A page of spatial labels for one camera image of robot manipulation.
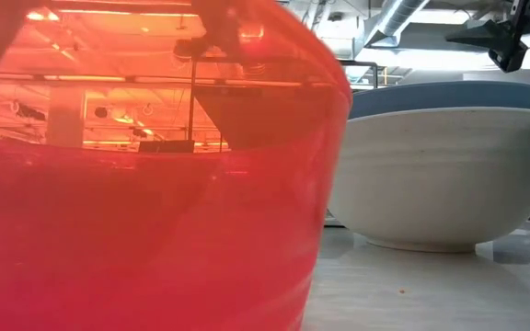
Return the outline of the silver ceiling air duct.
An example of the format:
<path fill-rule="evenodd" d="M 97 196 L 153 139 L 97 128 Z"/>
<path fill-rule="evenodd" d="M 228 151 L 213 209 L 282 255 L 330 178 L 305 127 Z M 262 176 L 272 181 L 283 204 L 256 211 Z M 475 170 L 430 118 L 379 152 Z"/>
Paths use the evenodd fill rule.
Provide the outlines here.
<path fill-rule="evenodd" d="M 365 48 L 396 48 L 412 17 L 431 0 L 385 0 L 381 11 L 365 21 Z"/>

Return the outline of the red translucent small bowl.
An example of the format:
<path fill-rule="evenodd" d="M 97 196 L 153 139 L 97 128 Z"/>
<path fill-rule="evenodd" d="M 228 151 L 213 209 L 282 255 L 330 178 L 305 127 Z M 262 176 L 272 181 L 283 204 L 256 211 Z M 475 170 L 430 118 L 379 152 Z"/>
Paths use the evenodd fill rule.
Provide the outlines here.
<path fill-rule="evenodd" d="M 299 331 L 351 104 L 280 0 L 0 0 L 0 331 Z"/>

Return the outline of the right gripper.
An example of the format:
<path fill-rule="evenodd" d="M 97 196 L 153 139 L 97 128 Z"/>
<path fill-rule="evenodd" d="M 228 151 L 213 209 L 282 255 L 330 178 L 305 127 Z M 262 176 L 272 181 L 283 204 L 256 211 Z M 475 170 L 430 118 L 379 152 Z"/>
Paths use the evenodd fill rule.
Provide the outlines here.
<path fill-rule="evenodd" d="M 505 73 L 522 67 L 528 47 L 522 36 L 530 29 L 530 0 L 513 0 L 510 18 L 484 21 L 446 35 L 448 42 L 488 48 L 489 57 Z"/>

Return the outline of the wooden box platform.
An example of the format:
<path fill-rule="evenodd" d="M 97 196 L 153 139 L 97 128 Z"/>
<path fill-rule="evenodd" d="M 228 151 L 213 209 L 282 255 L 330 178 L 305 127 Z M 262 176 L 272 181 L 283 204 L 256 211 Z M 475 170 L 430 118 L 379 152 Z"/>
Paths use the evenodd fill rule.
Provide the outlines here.
<path fill-rule="evenodd" d="M 199 150 L 200 131 L 194 122 L 204 112 L 231 150 L 291 143 L 325 129 L 340 130 L 350 108 L 350 79 L 345 68 L 372 71 L 371 88 L 378 88 L 376 63 L 335 62 L 327 67 L 288 57 L 239 63 L 230 57 L 200 57 L 191 62 L 190 104 L 182 150 Z"/>

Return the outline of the white large bowl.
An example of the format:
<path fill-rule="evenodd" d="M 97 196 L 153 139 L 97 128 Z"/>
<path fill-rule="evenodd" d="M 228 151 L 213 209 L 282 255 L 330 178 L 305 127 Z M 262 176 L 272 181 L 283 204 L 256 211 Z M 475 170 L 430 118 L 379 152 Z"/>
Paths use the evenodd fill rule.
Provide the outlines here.
<path fill-rule="evenodd" d="M 434 108 L 349 120 L 329 210 L 373 245 L 468 252 L 530 217 L 530 110 Z"/>

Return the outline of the blue large bowl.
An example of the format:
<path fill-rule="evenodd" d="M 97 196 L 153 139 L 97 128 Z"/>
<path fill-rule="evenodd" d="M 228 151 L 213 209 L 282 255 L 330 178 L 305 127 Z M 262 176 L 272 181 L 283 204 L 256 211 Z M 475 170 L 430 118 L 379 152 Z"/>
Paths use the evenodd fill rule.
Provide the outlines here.
<path fill-rule="evenodd" d="M 353 95 L 349 118 L 430 108 L 530 109 L 530 85 L 500 81 L 454 81 L 391 86 Z"/>

